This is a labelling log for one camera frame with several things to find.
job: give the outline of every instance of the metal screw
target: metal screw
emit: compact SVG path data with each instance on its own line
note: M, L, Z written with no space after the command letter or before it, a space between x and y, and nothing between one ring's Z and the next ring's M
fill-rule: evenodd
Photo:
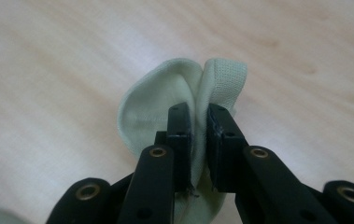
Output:
M253 148L250 151L251 155L257 158L265 159L269 156L269 153L261 148Z
M346 186L340 186L337 188L337 192L346 200L354 203L354 189Z
M77 190L76 197L81 201L87 201L97 196L100 189L101 188L97 184L88 183Z
M155 148L150 150L149 154L152 157L162 157L165 154L167 154L167 151L164 148L155 147Z

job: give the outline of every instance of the wood grain surface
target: wood grain surface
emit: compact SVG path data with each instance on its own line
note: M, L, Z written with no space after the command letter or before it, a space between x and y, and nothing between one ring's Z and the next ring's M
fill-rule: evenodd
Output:
M354 182L354 1L0 1L0 209L45 223L136 165L122 95L161 62L248 65L235 119L306 185ZM233 195L213 223L241 223Z

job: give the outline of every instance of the light wooden surface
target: light wooden surface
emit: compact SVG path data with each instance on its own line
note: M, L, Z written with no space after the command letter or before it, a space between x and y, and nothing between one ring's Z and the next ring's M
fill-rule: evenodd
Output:
M307 185L354 182L354 1L0 1L0 209L44 223L136 165L120 98L161 62L248 64L235 119ZM213 223L240 223L229 196Z

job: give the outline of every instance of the white sock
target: white sock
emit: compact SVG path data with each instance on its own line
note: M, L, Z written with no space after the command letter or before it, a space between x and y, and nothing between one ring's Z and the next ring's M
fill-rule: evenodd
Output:
M231 111L246 77L244 63L211 59L203 71L191 60L173 59L135 83L120 103L120 137L137 158L153 145L156 132L167 130L168 108L183 102L189 106L194 134L191 183L198 197L188 192L176 194L176 223L209 223L223 204L224 194L211 191L205 164L206 110L211 103Z

